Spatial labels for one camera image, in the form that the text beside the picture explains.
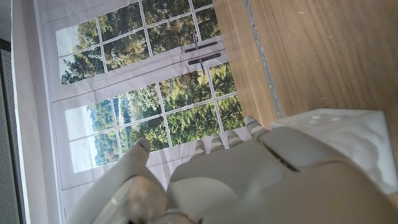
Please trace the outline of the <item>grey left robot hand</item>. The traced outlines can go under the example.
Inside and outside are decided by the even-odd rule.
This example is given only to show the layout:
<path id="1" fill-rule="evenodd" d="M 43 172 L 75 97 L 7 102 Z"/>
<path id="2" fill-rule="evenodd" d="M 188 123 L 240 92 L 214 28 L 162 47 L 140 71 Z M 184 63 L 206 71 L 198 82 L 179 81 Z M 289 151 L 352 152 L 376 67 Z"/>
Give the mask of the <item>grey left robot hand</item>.
<path id="1" fill-rule="evenodd" d="M 244 119 L 251 139 L 219 135 L 164 187 L 138 139 L 78 201 L 67 223 L 396 223 L 397 207 L 345 155 L 293 128 Z"/>

